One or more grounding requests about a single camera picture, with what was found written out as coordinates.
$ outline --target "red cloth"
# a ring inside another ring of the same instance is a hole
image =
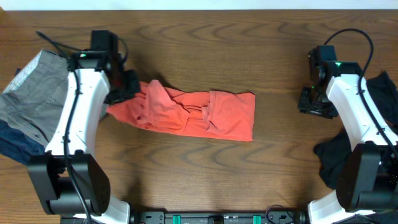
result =
[[[107,112],[137,128],[161,133],[252,141],[255,95],[223,91],[185,93],[158,80],[140,82],[135,98]]]

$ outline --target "white wall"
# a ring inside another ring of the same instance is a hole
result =
[[[398,9],[398,0],[0,0],[4,10]]]

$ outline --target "blue cloth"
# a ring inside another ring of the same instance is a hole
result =
[[[44,154],[44,147],[22,131],[0,120],[0,154],[27,165],[31,155]]]

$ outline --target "tabletop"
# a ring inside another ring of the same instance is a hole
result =
[[[265,211],[302,208],[331,192],[318,175],[317,143],[335,136],[339,118],[301,114],[310,85],[308,51],[334,32],[365,30],[375,51],[366,78],[386,70],[398,83],[397,11],[35,11],[0,18],[0,89],[40,49],[36,36],[79,48],[91,30],[109,29],[129,48],[126,68],[183,91],[253,92],[252,142],[190,138],[134,128],[107,116],[96,134],[96,160],[112,194],[138,210]],[[332,40],[339,60],[364,65],[358,34]],[[46,215],[26,167],[0,156],[0,223],[57,223]]]

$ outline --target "gray cloth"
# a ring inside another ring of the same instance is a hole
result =
[[[67,77],[66,60],[41,50],[1,94],[0,120],[47,146],[61,117]]]

